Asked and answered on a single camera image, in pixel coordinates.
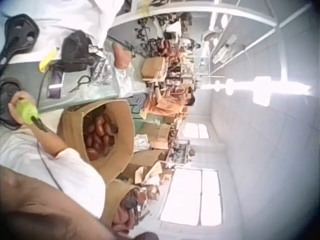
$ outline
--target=workbench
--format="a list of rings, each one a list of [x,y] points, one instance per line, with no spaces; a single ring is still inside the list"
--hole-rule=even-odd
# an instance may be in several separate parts
[[[105,41],[105,49],[112,52],[112,41]],[[144,58],[136,55],[131,63],[134,67],[133,94],[146,92],[146,84],[142,81],[141,68]],[[24,62],[9,64],[1,79],[11,77],[21,82],[23,89],[31,94],[35,99],[40,94],[38,110],[48,112],[57,109],[65,109],[70,106],[86,104],[98,100],[117,98],[119,96],[119,85],[113,75],[111,85],[108,86],[81,86],[85,88],[73,93],[69,93],[76,85],[78,79],[83,75],[89,75],[89,69],[79,72],[65,73],[60,99],[47,99],[47,90],[50,74],[44,75],[39,72],[39,62]]]

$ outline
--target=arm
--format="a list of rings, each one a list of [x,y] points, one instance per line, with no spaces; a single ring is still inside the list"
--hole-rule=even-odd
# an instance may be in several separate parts
[[[55,158],[59,153],[68,148],[65,142],[52,131],[48,130],[48,132],[44,132],[34,124],[28,125],[28,127],[33,132],[44,151],[52,157]]]
[[[154,82],[154,93],[155,93],[156,102],[158,103],[163,98],[159,89],[158,81]]]
[[[166,90],[164,91],[162,97],[163,97],[163,98],[165,98],[165,97],[170,97],[170,95],[171,95],[171,90],[172,90],[172,89],[173,89],[173,87],[170,87],[170,88],[166,89]]]
[[[35,105],[35,101],[27,92],[25,91],[18,91],[14,94],[11,99],[11,102],[8,104],[8,108],[12,118],[19,124],[24,125],[24,121],[22,118],[17,114],[16,111],[16,104],[20,99],[25,99],[31,104]],[[43,149],[50,154],[52,157],[56,157],[60,152],[67,149],[67,145],[64,141],[57,136],[55,133],[49,131],[44,132],[36,127],[34,124],[27,126],[34,134],[35,138],[39,141],[42,145]]]

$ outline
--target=hand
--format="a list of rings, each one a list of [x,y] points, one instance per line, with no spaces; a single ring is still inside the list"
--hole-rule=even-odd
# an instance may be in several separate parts
[[[19,100],[21,99],[25,99],[27,100],[29,103],[31,103],[32,105],[35,105],[35,100],[34,98],[27,92],[25,91],[18,91],[16,92],[10,103],[8,104],[8,108],[9,108],[9,112],[10,112],[10,115],[11,117],[18,123],[18,124],[21,124],[23,125],[24,124],[24,121],[22,120],[22,118],[17,114],[17,111],[16,111],[16,104]]]

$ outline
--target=plastic bag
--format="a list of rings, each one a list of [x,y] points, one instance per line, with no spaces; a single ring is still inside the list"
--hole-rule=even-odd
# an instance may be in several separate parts
[[[92,86],[107,86],[110,85],[113,79],[113,66],[110,63],[111,52],[104,52],[102,57],[97,57],[98,62],[93,68],[91,77]]]
[[[134,137],[134,146],[133,146],[133,152],[141,152],[148,150],[150,148],[150,143],[148,140],[147,134],[137,134]]]
[[[130,63],[127,69],[114,68],[115,78],[119,85],[119,98],[128,98],[133,95],[134,67]]]

